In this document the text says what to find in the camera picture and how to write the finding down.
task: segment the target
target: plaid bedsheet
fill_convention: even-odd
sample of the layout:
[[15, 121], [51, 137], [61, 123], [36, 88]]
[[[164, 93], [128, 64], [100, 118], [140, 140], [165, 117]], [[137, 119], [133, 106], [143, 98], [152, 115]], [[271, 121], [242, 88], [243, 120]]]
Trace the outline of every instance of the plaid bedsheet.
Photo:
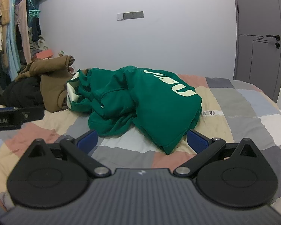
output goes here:
[[[272, 206], [281, 213], [281, 110], [260, 89], [241, 81], [222, 78], [179, 75], [195, 87], [202, 97], [202, 114], [195, 130], [228, 143], [251, 138], [270, 163], [279, 180]], [[25, 123], [20, 130], [0, 132], [0, 192], [6, 191], [6, 180], [30, 143], [43, 138], [56, 143], [66, 135], [79, 137], [89, 130], [88, 115], [70, 110], [45, 113], [43, 120]], [[94, 159], [116, 168], [170, 168], [171, 171], [196, 153], [183, 138], [173, 153], [166, 155], [143, 137], [140, 143], [131, 141], [137, 133], [131, 128], [123, 136], [99, 138], [89, 153]]]

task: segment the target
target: gray door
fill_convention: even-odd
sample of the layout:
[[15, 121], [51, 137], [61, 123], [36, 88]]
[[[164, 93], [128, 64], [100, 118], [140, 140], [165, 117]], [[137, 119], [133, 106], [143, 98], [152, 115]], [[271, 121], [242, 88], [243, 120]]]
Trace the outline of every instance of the gray door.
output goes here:
[[281, 87], [281, 0], [235, 1], [238, 41], [234, 79], [256, 85], [277, 102]]

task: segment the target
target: patchwork quilt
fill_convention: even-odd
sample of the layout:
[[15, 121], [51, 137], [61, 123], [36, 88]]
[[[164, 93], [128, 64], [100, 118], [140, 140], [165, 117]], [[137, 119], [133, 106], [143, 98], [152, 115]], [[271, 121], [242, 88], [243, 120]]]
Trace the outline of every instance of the patchwork quilt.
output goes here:
[[[195, 87], [203, 99], [196, 131], [228, 143], [238, 143], [245, 137], [255, 142], [278, 177], [279, 188], [271, 205], [281, 213], [281, 110], [260, 89], [248, 83], [189, 75], [179, 77]], [[56, 143], [68, 135], [77, 138], [89, 130], [87, 121], [88, 115], [70, 110], [45, 112], [43, 120], [25, 123], [20, 130], [1, 131], [0, 192], [6, 191], [8, 175], [34, 139]], [[196, 153], [184, 137], [174, 151], [166, 155], [131, 126], [122, 136], [99, 137], [89, 155], [112, 171], [123, 167], [164, 167], [173, 171]]]

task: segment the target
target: door handle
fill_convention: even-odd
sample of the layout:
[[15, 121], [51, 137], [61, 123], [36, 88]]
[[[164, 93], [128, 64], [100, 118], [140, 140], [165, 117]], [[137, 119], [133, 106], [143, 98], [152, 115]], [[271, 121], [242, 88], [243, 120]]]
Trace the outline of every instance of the door handle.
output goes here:
[[266, 37], [273, 37], [273, 38], [276, 38], [277, 41], [280, 41], [279, 35], [266, 35]]

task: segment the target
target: green sweatshirt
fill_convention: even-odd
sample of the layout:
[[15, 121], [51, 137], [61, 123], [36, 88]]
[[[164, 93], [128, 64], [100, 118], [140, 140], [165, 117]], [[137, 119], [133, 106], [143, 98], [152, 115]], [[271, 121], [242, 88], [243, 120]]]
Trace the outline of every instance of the green sweatshirt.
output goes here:
[[89, 128], [99, 135], [123, 134], [133, 123], [167, 154], [202, 111], [202, 98], [176, 74], [134, 66], [78, 70], [67, 92], [68, 107], [90, 113]]

